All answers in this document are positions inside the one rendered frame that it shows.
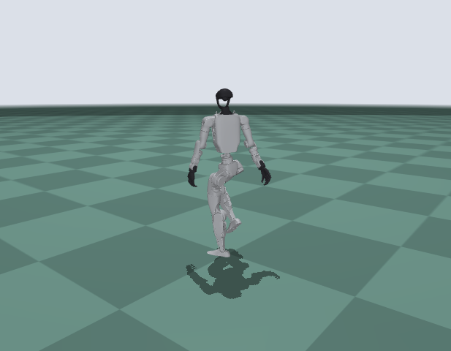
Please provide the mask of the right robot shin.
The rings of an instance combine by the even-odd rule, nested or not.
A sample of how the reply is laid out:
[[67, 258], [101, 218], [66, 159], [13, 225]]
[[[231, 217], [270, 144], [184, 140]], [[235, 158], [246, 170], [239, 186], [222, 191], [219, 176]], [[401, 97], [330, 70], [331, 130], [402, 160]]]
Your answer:
[[232, 206], [231, 206], [232, 203], [230, 200], [230, 196], [227, 193], [225, 185], [224, 185], [224, 189], [225, 189], [224, 194], [221, 194], [220, 206], [222, 207], [222, 209], [224, 211], [226, 211], [227, 217], [229, 218], [230, 223], [231, 223], [235, 219], [235, 215], [233, 213]]

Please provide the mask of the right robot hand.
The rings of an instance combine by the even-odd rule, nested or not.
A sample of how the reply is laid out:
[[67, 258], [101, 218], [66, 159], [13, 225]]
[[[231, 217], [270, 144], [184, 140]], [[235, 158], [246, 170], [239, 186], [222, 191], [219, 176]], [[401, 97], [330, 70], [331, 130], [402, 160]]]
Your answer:
[[268, 182], [270, 182], [271, 179], [271, 175], [268, 171], [268, 169], [265, 168], [265, 164], [262, 160], [259, 161], [259, 163], [261, 164], [261, 167], [259, 167], [258, 169], [261, 170], [261, 174], [262, 174], [262, 182], [264, 181], [265, 178], [265, 184], [268, 184]]

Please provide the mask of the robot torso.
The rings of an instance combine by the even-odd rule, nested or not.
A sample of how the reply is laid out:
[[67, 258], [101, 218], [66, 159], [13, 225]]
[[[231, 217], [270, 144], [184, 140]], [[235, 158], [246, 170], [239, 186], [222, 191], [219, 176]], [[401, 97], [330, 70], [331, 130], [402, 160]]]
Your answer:
[[226, 179], [231, 178], [238, 173], [238, 163], [230, 153], [237, 152], [240, 144], [240, 116], [237, 113], [223, 115], [217, 111], [212, 116], [215, 116], [211, 127], [213, 144], [217, 152], [224, 153], [220, 155], [222, 162], [219, 163], [219, 169], [225, 171]]

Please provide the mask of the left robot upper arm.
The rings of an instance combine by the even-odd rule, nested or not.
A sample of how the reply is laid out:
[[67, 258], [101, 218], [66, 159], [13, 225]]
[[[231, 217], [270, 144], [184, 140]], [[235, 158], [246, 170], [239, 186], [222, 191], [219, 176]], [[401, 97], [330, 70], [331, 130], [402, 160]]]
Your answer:
[[206, 116], [202, 120], [202, 126], [200, 130], [200, 149], [204, 149], [207, 146], [207, 139], [210, 132], [210, 127], [213, 126], [215, 120], [215, 116]]

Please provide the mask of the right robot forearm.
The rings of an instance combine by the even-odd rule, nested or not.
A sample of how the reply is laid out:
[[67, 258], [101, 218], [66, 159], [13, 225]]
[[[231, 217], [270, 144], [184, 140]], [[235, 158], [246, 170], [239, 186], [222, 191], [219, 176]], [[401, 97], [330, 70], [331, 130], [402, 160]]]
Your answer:
[[261, 160], [258, 151], [257, 151], [257, 146], [254, 143], [254, 146], [252, 148], [249, 149], [249, 152], [251, 153], [251, 157], [253, 162], [256, 164], [256, 166], [259, 168], [261, 167], [261, 164], [259, 163], [259, 161]]

